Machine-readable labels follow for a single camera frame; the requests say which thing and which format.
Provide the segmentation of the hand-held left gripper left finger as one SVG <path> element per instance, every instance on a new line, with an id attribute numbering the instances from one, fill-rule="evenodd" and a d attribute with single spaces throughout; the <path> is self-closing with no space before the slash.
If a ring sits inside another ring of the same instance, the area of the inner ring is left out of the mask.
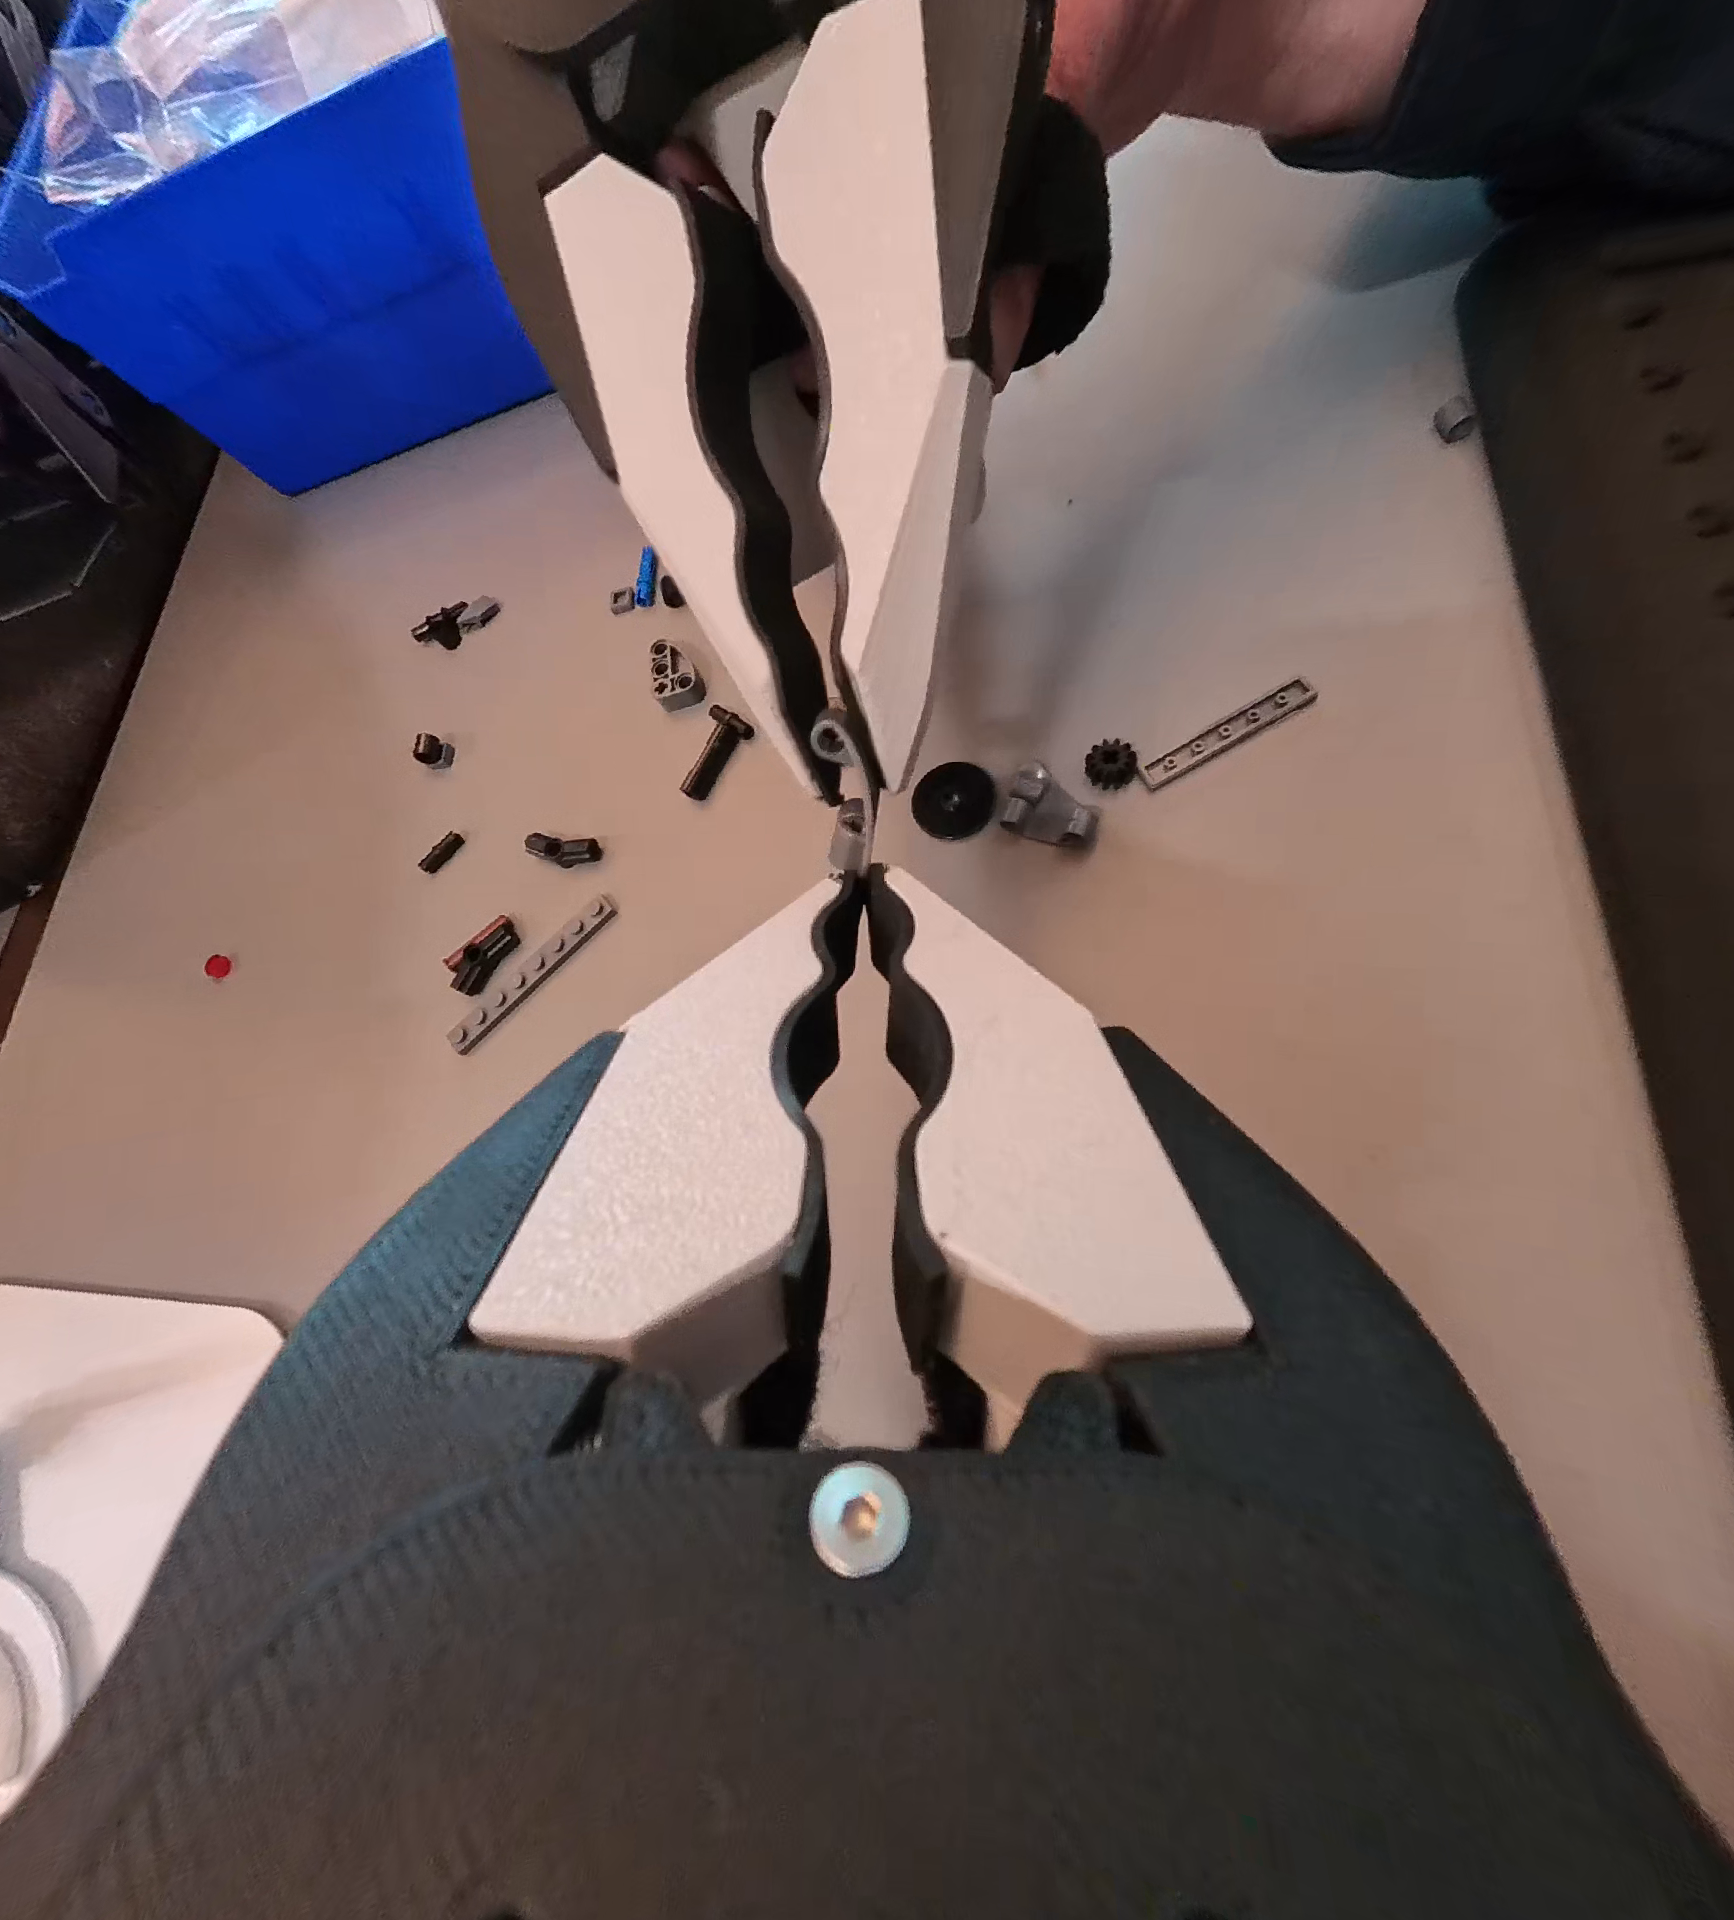
<path id="1" fill-rule="evenodd" d="M 803 1441 L 832 1269 L 808 1104 L 864 906 L 827 875 L 613 1035 L 471 1310 L 479 1341 L 671 1377 L 741 1444 Z"/>

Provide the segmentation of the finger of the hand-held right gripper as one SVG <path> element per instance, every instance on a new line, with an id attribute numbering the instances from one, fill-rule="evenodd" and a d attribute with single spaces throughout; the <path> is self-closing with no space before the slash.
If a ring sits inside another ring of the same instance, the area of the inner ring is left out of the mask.
<path id="1" fill-rule="evenodd" d="M 742 211 L 593 156 L 545 193 L 614 479 L 749 717 L 829 801 L 829 669 L 797 602 L 792 515 L 755 413 L 773 281 Z"/>
<path id="2" fill-rule="evenodd" d="M 759 141 L 760 232 L 818 372 L 829 659 L 887 790 L 913 777 L 994 403 L 982 316 L 1040 99 L 1035 3 L 829 12 Z"/>

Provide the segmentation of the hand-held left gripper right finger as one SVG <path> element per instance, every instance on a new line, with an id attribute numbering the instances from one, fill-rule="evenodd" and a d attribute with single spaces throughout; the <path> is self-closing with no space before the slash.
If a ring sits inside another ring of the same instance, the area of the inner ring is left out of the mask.
<path id="1" fill-rule="evenodd" d="M 935 1433 L 1005 1444 L 1044 1380 L 1247 1341 L 1255 1316 L 1095 1014 L 932 887 L 868 878 L 914 1095 L 895 1287 Z"/>

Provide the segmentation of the person's right forearm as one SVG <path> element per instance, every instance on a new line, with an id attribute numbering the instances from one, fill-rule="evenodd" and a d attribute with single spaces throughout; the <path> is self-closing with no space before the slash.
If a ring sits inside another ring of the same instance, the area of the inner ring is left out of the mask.
<path id="1" fill-rule="evenodd" d="M 1431 2 L 1371 122 L 1271 150 L 1479 179 L 1504 219 L 1734 208 L 1734 2 Z"/>

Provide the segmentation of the person's right hand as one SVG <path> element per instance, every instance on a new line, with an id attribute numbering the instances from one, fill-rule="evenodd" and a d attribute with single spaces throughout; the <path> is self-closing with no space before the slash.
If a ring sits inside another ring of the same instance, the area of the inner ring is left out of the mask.
<path id="1" fill-rule="evenodd" d="M 1046 93 L 1104 156 L 1162 118 L 1304 139 L 1382 118 L 1423 2 L 1058 2 Z"/>

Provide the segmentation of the long grey studded plate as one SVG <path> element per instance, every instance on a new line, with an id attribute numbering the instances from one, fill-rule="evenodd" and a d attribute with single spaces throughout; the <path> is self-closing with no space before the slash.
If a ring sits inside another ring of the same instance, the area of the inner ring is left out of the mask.
<path id="1" fill-rule="evenodd" d="M 485 991 L 471 999 L 469 1011 L 449 1025 L 449 1048 L 461 1057 L 481 1048 L 515 1011 L 533 999 L 580 951 L 590 948 L 617 918 L 619 901 L 614 896 L 607 891 L 594 893 L 584 901 L 583 909 L 569 918 L 552 935 L 519 954 L 519 958 L 502 962 Z"/>

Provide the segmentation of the blue plastic bin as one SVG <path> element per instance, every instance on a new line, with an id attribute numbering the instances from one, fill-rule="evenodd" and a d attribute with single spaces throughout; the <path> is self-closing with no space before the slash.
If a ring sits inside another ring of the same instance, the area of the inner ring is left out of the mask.
<path id="1" fill-rule="evenodd" d="M 124 3 L 77 3 L 55 49 Z M 111 204 L 51 204 L 39 104 L 0 294 L 283 493 L 549 391 L 474 202 L 449 37 Z"/>

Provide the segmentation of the clear plastic bag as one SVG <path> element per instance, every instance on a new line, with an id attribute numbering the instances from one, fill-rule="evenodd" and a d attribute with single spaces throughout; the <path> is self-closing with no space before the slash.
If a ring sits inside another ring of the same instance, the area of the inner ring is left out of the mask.
<path id="1" fill-rule="evenodd" d="M 432 2 L 134 2 L 48 60 L 33 179 L 102 205 L 257 135 L 444 31 Z"/>

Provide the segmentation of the dark round dish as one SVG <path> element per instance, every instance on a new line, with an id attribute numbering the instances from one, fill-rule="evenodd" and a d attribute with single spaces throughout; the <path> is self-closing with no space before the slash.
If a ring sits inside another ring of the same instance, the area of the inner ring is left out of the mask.
<path id="1" fill-rule="evenodd" d="M 914 827 L 941 843 L 964 843 L 988 830 L 998 811 L 994 776 L 972 759 L 948 759 L 925 772 L 910 790 Z"/>

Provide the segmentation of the black T-shaped axle piece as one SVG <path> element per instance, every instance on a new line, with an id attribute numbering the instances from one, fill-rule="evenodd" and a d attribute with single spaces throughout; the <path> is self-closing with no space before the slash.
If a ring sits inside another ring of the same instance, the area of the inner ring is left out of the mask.
<path id="1" fill-rule="evenodd" d="M 710 736 L 680 784 L 690 803 L 709 803 L 741 747 L 757 737 L 755 723 L 734 708 L 710 704 Z"/>

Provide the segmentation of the thin grey holed plate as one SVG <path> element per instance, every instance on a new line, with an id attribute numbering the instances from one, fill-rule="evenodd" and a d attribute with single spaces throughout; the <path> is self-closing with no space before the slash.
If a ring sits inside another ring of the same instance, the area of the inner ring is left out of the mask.
<path id="1" fill-rule="evenodd" d="M 1156 793 L 1186 777 L 1190 772 L 1216 762 L 1216 758 L 1236 752 L 1240 745 L 1280 726 L 1289 717 L 1315 708 L 1317 699 L 1317 685 L 1307 678 L 1279 684 L 1265 696 L 1200 728 L 1177 745 L 1142 758 L 1140 781 L 1148 792 Z"/>

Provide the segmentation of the white rounded board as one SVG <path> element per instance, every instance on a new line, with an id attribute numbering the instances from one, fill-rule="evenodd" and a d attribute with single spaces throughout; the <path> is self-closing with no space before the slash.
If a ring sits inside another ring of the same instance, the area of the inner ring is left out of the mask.
<path id="1" fill-rule="evenodd" d="M 0 1284 L 0 1551 L 59 1618 L 75 1716 L 281 1346 L 250 1307 Z"/>

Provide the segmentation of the dark perforated chair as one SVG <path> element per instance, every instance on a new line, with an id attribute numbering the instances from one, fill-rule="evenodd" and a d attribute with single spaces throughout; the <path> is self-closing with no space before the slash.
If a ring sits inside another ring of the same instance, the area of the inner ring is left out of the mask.
<path id="1" fill-rule="evenodd" d="M 1734 208 L 1532 219 L 1455 305 L 1734 1429 Z"/>

